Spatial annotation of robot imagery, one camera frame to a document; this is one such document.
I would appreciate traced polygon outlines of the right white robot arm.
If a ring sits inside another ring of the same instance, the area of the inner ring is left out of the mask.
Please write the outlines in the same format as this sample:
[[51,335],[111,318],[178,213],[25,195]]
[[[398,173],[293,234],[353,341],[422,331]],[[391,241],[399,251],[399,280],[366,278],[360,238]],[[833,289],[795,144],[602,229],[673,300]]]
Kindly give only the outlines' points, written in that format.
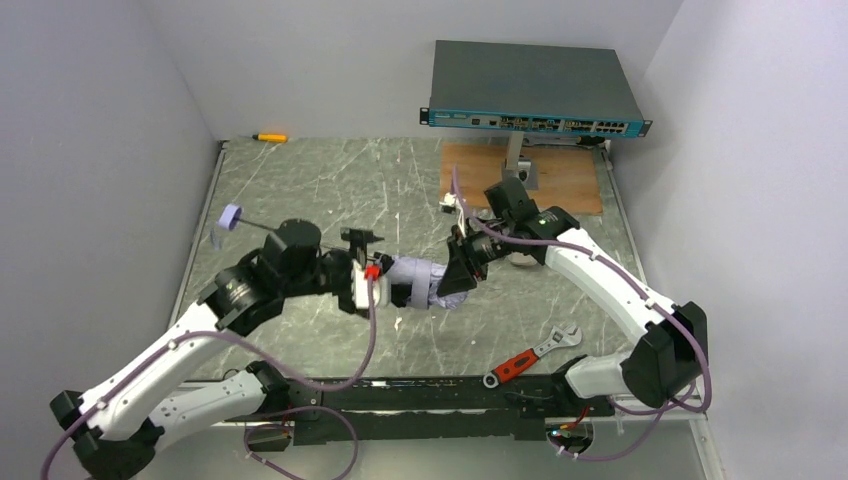
[[[486,279],[489,263],[511,253],[577,286],[615,321],[633,347],[605,356],[584,356],[552,376],[555,398],[574,405],[596,397],[629,394],[660,410],[677,405],[705,411],[712,402],[707,317],[693,301],[679,303],[648,287],[607,254],[579,222],[560,207],[540,210],[516,178],[485,191],[494,219],[483,222],[468,208],[459,176],[451,179],[462,218],[447,239],[449,261],[437,293],[470,291]],[[700,405],[678,393],[703,380]]]

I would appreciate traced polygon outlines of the lilac umbrella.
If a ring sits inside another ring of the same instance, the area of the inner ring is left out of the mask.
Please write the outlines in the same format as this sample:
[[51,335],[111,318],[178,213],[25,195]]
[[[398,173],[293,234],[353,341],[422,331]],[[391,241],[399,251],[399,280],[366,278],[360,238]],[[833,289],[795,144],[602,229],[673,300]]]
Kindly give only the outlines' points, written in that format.
[[376,252],[374,262],[381,268],[381,277],[390,285],[391,302],[399,308],[427,310],[439,307],[455,310],[464,303],[469,292],[439,295],[446,266],[430,260],[388,255]]

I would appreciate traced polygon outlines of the pink umbrella case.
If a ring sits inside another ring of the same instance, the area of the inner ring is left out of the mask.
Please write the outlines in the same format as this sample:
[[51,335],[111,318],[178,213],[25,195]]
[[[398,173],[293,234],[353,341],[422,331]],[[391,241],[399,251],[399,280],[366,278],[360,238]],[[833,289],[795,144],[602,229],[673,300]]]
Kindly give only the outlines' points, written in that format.
[[508,256],[508,261],[512,265],[522,268],[531,268],[538,265],[538,261],[532,255],[518,252],[511,253]]

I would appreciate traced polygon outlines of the network switch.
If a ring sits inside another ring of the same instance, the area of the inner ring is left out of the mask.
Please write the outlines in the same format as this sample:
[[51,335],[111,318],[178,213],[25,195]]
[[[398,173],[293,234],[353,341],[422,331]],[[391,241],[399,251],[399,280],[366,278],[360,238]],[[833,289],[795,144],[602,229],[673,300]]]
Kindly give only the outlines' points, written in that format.
[[435,43],[419,122],[508,133],[502,176],[529,190],[538,170],[521,152],[526,135],[642,138],[652,126],[612,49],[457,40]]

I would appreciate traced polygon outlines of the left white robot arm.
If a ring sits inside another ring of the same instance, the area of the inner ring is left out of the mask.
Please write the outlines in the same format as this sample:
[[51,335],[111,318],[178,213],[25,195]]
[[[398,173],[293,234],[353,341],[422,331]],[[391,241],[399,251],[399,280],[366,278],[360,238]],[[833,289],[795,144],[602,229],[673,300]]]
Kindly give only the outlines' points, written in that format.
[[313,223],[289,219],[262,246],[220,271],[169,330],[99,385],[65,390],[50,403],[93,479],[130,479],[177,440],[222,420],[273,416],[289,403],[292,383],[326,392],[329,385],[259,352],[233,378],[186,395],[177,388],[231,345],[251,349],[250,334],[278,317],[291,298],[332,295],[341,311],[374,320],[389,293],[368,253],[377,236],[345,228],[343,246],[326,248]]

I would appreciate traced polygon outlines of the wooden base board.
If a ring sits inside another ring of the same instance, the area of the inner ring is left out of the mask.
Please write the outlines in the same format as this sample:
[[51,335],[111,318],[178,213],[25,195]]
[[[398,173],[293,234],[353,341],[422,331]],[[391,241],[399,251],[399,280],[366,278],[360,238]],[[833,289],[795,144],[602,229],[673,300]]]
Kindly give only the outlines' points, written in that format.
[[[445,143],[442,146],[440,195],[450,190],[452,170],[458,167],[461,191],[475,208],[489,205],[484,190],[502,180],[507,148],[502,145]],[[559,206],[572,215],[603,213],[593,153],[579,148],[523,148],[537,169],[538,187],[528,195],[540,209]]]

